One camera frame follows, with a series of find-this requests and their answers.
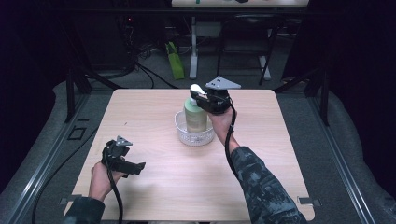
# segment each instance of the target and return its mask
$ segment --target wire basket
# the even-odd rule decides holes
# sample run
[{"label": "wire basket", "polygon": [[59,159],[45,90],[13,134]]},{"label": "wire basket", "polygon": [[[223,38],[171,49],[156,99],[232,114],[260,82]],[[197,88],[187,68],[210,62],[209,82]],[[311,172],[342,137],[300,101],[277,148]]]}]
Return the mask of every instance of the wire basket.
[{"label": "wire basket", "polygon": [[201,133],[187,132],[186,115],[183,111],[179,111],[175,115],[175,124],[177,127],[178,138],[187,146],[199,147],[210,143],[215,137],[212,122],[207,119],[206,131]]}]

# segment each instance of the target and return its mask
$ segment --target table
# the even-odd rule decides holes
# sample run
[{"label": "table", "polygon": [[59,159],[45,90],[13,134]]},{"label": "table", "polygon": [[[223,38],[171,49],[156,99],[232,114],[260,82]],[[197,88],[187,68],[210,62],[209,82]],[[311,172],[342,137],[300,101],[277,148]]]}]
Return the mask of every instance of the table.
[{"label": "table", "polygon": [[[172,7],[266,7],[266,8],[288,8],[308,5],[309,0],[249,0],[246,3],[238,3],[234,0],[203,0],[199,4],[196,0],[172,0]],[[196,48],[196,20],[191,20],[191,67],[190,79],[196,79],[198,69],[198,50]],[[260,64],[265,65],[265,57],[260,57]],[[267,69],[264,74],[265,80],[270,80],[271,76]]]},{"label": "table", "polygon": [[[236,139],[264,160],[296,203],[297,197],[309,197],[274,92],[229,93],[238,111]],[[124,220],[249,220],[243,191],[219,139],[202,147],[188,147],[178,139],[174,117],[189,96],[189,90],[114,91],[73,194],[88,195],[91,168],[101,160],[106,142],[121,135],[133,142],[125,159],[147,163],[140,175],[118,184]],[[105,204],[103,219],[118,219],[113,192]],[[314,218],[312,206],[297,206],[308,220]]]}]

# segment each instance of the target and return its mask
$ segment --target person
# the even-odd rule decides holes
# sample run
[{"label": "person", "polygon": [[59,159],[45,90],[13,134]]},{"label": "person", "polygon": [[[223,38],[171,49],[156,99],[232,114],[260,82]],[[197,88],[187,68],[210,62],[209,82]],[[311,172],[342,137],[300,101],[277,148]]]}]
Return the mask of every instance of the person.
[{"label": "person", "polygon": [[[208,116],[218,139],[225,146],[233,111],[229,108],[224,114],[208,113]],[[230,165],[244,191],[251,223],[307,223],[279,180],[249,147],[239,146],[233,133],[229,150]],[[123,175],[114,172],[114,180],[118,181]],[[99,223],[105,209],[103,200],[110,191],[106,167],[98,162],[92,168],[90,194],[74,200],[64,223]]]}]

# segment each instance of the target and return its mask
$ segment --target hand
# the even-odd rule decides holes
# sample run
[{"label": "hand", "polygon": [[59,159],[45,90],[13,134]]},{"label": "hand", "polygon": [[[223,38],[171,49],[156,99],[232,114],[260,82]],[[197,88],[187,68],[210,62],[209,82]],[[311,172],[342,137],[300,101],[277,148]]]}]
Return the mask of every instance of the hand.
[{"label": "hand", "polygon": [[[104,201],[107,194],[111,191],[110,180],[107,176],[107,168],[101,163],[97,162],[91,169],[91,184],[88,197],[99,201]],[[125,174],[122,172],[112,171],[114,182],[120,180]]]},{"label": "hand", "polygon": [[[230,128],[231,122],[233,120],[233,110],[231,108],[228,108],[228,110],[224,114],[213,115],[211,113],[207,113],[207,115],[209,116],[210,120],[212,121],[213,130],[215,131],[216,135],[218,136],[218,139],[225,146],[225,140],[227,137],[227,133]],[[239,147],[239,144],[233,137],[233,133],[232,133],[231,137],[230,137],[230,143],[229,143],[230,154],[237,147]]]}]

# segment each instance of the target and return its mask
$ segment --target dark patterned sleeve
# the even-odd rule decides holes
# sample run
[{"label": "dark patterned sleeve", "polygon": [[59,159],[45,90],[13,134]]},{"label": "dark patterned sleeve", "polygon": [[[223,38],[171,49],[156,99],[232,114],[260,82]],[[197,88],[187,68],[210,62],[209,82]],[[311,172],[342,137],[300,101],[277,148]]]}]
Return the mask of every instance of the dark patterned sleeve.
[{"label": "dark patterned sleeve", "polygon": [[100,223],[104,211],[104,203],[90,197],[79,197],[64,216],[63,224]]},{"label": "dark patterned sleeve", "polygon": [[236,148],[231,158],[251,223],[306,223],[279,180],[250,148]]}]

